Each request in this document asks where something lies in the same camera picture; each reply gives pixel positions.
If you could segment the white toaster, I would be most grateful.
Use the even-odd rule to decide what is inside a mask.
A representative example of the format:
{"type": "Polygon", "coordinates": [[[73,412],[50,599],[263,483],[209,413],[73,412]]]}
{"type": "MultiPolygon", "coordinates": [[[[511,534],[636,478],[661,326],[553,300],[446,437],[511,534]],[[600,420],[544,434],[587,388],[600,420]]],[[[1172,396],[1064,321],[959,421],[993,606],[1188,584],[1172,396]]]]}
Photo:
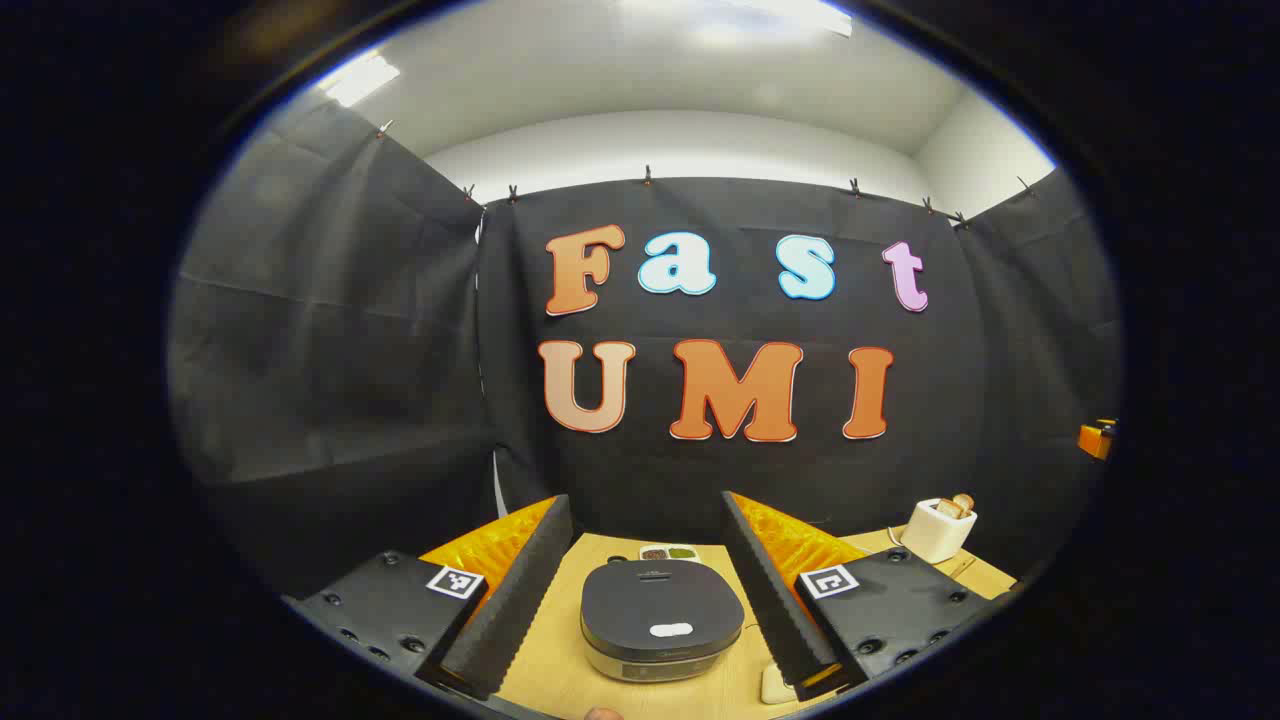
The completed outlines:
{"type": "Polygon", "coordinates": [[[929,564],[938,564],[957,555],[978,519],[975,507],[968,518],[959,520],[946,518],[934,510],[940,500],[919,501],[899,534],[901,546],[929,564]]]}

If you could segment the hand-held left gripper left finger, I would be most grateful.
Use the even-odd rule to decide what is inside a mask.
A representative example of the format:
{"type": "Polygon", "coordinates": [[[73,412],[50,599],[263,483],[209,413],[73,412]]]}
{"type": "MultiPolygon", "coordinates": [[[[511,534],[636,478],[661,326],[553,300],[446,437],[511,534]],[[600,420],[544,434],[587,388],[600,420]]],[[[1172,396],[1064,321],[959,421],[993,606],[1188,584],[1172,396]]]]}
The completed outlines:
{"type": "Polygon", "coordinates": [[[387,550],[288,605],[392,673],[475,700],[495,694],[573,538],[556,495],[426,553],[387,550]]]}

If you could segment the dark grey rice cooker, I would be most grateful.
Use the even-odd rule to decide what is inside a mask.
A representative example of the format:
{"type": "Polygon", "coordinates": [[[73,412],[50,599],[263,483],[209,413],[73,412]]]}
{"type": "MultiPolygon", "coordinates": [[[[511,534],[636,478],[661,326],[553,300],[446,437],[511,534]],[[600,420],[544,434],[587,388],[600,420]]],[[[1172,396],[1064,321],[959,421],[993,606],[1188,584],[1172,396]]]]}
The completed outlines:
{"type": "Polygon", "coordinates": [[[590,666],[618,682],[681,682],[710,671],[739,641],[741,600],[704,564],[625,560],[591,570],[579,624],[590,666]]]}

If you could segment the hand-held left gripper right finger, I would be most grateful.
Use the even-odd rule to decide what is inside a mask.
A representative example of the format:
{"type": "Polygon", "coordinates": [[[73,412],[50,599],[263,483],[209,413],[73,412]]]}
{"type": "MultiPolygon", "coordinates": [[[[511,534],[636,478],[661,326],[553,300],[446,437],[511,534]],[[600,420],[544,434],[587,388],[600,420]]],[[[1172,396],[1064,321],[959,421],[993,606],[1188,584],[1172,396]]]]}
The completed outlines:
{"type": "Polygon", "coordinates": [[[742,495],[723,542],[782,678],[801,701],[929,657],[991,600],[904,547],[868,553],[742,495]]]}

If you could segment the row of black cloth clips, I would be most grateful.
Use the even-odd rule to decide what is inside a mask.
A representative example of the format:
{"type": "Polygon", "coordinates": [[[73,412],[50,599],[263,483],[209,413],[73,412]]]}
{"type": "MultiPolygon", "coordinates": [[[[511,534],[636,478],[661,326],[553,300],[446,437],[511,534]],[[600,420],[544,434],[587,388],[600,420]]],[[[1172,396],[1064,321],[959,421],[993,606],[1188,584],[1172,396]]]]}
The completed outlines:
{"type": "Polygon", "coordinates": [[[920,158],[829,129],[716,111],[622,111],[509,129],[425,155],[480,202],[609,181],[741,178],[827,186],[973,218],[1050,174],[1053,160],[1005,120],[920,158]]]}

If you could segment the black backdrop cloth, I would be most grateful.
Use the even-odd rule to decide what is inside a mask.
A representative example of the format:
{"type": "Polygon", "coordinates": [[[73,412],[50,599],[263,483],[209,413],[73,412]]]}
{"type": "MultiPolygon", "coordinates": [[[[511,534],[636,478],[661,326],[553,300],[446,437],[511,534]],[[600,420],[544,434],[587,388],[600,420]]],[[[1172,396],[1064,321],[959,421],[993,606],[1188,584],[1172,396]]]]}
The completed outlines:
{"type": "Polygon", "coordinates": [[[1019,577],[1093,486],[1120,311],[1061,172],[955,228],[774,179],[481,205],[330,102],[212,191],[175,283],[180,446],[234,547],[305,597],[566,495],[579,532],[721,542],[724,491],[833,536],[968,492],[1019,577]]]}

